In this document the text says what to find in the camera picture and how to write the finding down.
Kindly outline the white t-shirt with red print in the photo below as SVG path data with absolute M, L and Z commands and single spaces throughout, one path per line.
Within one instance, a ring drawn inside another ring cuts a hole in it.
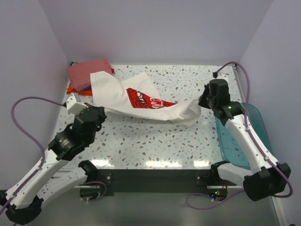
M 170 121 L 190 127 L 200 118 L 198 99 L 180 103 L 161 99 L 158 90 L 146 73 L 124 81 L 100 71 L 90 75 L 93 103 L 107 113 L 128 115 L 135 118 Z

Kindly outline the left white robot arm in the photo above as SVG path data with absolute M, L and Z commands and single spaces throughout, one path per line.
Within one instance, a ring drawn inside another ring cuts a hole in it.
M 74 117 L 74 122 L 48 145 L 40 161 L 15 186 L 0 192 L 1 213 L 5 213 L 14 224 L 32 222 L 48 202 L 77 185 L 98 185 L 100 193 L 89 201 L 102 198 L 107 186 L 90 161 L 82 161 L 70 174 L 51 184 L 48 181 L 76 155 L 83 152 L 95 140 L 106 115 L 103 107 L 88 105 Z

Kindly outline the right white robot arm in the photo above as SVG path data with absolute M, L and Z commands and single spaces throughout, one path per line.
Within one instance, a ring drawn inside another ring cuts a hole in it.
M 226 80 L 209 81 L 198 104 L 213 111 L 214 116 L 236 139 L 250 166 L 250 170 L 246 170 L 227 161 L 219 162 L 209 174 L 213 184 L 220 185 L 227 180 L 242 186 L 252 201 L 269 196 L 280 198 L 280 193 L 286 187 L 289 188 L 286 196 L 293 194 L 289 165 L 280 163 L 256 134 L 248 118 L 248 104 L 231 101 Z

